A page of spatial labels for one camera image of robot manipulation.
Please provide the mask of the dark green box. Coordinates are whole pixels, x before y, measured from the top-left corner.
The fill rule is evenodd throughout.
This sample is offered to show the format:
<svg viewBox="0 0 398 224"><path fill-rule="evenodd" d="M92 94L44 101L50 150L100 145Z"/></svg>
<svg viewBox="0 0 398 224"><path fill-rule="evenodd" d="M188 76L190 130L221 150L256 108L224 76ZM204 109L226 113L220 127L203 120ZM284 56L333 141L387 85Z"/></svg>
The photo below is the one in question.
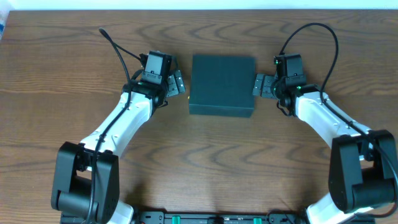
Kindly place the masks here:
<svg viewBox="0 0 398 224"><path fill-rule="evenodd" d="M254 112L253 57L193 56L189 113L249 118Z"/></svg>

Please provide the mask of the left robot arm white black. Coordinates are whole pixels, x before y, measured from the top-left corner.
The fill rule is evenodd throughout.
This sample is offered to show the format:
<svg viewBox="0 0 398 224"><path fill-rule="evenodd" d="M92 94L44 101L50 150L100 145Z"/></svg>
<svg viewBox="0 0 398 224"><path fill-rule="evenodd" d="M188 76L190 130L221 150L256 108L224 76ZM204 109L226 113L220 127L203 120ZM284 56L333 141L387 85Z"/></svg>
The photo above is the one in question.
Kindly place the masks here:
<svg viewBox="0 0 398 224"><path fill-rule="evenodd" d="M119 199L119 158L155 105L143 80L123 87L120 100L89 136L58 150L51 206L60 223L136 223L134 209Z"/></svg>

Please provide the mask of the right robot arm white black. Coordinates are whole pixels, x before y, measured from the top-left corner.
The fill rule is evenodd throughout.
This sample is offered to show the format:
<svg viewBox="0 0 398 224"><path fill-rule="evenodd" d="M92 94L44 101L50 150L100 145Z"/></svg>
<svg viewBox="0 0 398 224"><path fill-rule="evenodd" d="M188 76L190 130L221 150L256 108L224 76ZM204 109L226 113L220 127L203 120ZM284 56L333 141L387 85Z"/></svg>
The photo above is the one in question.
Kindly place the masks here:
<svg viewBox="0 0 398 224"><path fill-rule="evenodd" d="M389 131L358 123L300 76L258 74L253 95L275 99L283 114L307 123L331 149L328 193L306 208L307 223L373 221L397 210L397 152Z"/></svg>

